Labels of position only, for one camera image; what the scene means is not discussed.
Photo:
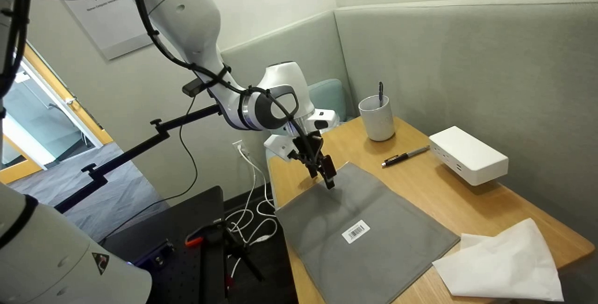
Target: poster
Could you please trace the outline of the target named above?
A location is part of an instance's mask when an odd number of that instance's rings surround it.
[[[108,60],[151,44],[132,0],[65,0]]]

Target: black table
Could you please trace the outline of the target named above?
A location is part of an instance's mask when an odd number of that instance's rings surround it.
[[[175,252],[166,259],[164,269],[152,272],[152,291],[147,304],[226,303],[226,256],[222,240],[185,247],[189,233],[222,218],[222,189],[216,186],[114,234],[104,248],[132,262],[168,239]]]

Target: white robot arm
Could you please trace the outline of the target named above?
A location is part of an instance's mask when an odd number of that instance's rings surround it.
[[[0,6],[11,8],[13,2],[23,0],[0,0]],[[149,16],[175,46],[184,59],[179,64],[195,72],[231,127],[266,130],[285,126],[289,136],[272,138],[267,145],[286,160],[301,160],[313,177],[320,172],[329,186],[334,185],[334,166],[329,156],[320,152],[318,130],[333,127],[338,119],[334,112],[314,108],[296,63],[270,66],[256,88],[244,89],[218,56],[220,12],[213,0],[136,3],[144,5],[140,8],[142,19]],[[0,60],[5,59],[4,46],[11,49],[15,43],[9,34],[9,18],[14,22],[16,17],[2,14]],[[147,22],[145,26],[152,33]],[[20,35],[24,41],[24,31]],[[159,42],[155,35],[152,38]],[[111,255],[53,208],[0,184],[0,302],[143,304],[150,288],[147,272]]]

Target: wall outlet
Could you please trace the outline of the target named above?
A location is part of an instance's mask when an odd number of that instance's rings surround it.
[[[243,140],[239,140],[239,141],[233,143],[233,149],[235,149],[235,152],[239,155],[239,157],[241,157],[241,155],[239,154],[239,151],[237,150],[238,146],[241,146],[241,151],[243,151],[243,153],[245,153],[245,155],[248,154],[247,148],[245,147],[245,143],[243,143]]]

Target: pen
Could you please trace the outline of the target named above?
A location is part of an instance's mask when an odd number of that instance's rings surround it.
[[[384,84],[382,83],[382,81],[380,81],[380,83],[378,84],[378,99],[380,100],[380,107],[382,107],[383,105],[383,101],[382,101],[382,95],[384,94]]]
[[[419,155],[422,152],[428,151],[428,149],[430,149],[430,146],[425,146],[423,148],[415,149],[411,152],[403,153],[402,155],[396,155],[394,157],[390,157],[389,159],[386,159],[386,161],[384,161],[384,163],[382,163],[382,168],[387,168],[396,163],[405,161],[405,159],[410,159],[414,155]]]

